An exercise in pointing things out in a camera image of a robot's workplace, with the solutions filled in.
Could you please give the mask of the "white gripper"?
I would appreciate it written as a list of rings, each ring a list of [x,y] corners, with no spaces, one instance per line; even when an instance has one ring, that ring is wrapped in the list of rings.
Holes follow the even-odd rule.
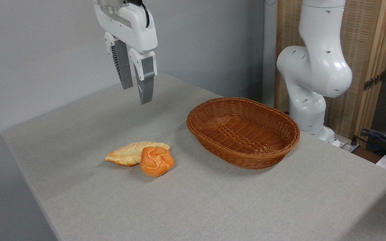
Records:
[[[99,24],[106,31],[106,49],[123,89],[133,87],[131,60],[140,102],[142,105],[151,102],[157,75],[154,50],[158,46],[151,12],[141,0],[94,0],[92,3]],[[133,48],[129,53],[127,45]]]

